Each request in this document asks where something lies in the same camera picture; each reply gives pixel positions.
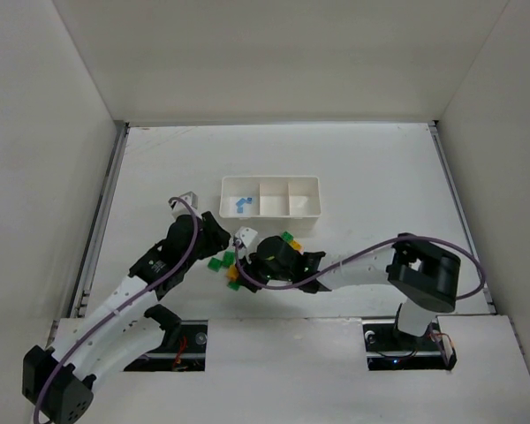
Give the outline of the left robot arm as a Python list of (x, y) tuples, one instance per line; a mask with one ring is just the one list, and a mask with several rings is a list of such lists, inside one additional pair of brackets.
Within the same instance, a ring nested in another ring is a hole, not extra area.
[(231, 236), (213, 215), (185, 213), (129, 269), (120, 285), (66, 337), (23, 359), (22, 393), (33, 421), (74, 423), (105, 378), (180, 339), (181, 319), (161, 303), (197, 262), (225, 250)]

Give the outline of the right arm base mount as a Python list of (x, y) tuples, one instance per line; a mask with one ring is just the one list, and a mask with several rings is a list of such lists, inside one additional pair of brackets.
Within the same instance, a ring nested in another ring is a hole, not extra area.
[(369, 371), (452, 371), (458, 355), (451, 337), (434, 318), (422, 336), (398, 330), (397, 317), (362, 322)]

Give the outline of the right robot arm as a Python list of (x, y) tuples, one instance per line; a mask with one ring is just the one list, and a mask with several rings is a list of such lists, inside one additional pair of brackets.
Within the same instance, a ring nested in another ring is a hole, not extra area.
[(308, 294), (347, 287), (392, 286), (405, 296), (397, 331), (421, 337), (439, 314), (455, 311), (461, 260), (427, 238), (402, 233), (349, 257), (304, 252), (279, 236), (259, 240), (242, 228), (233, 241), (237, 283), (257, 292), (300, 290)]

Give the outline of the yellow rounded lego brick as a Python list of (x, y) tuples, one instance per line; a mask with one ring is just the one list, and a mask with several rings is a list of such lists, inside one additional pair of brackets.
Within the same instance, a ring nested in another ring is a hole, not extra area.
[(226, 272), (226, 276), (227, 278), (229, 279), (230, 282), (236, 282), (239, 278), (239, 271), (238, 269), (236, 268), (235, 265), (231, 265), (227, 272)]

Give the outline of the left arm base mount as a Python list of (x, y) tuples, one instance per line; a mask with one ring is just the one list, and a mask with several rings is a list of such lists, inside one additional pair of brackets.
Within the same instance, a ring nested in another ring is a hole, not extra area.
[(145, 316), (158, 323), (162, 342), (142, 353), (125, 372), (203, 372), (206, 366), (208, 321), (182, 320), (168, 308), (157, 305)]

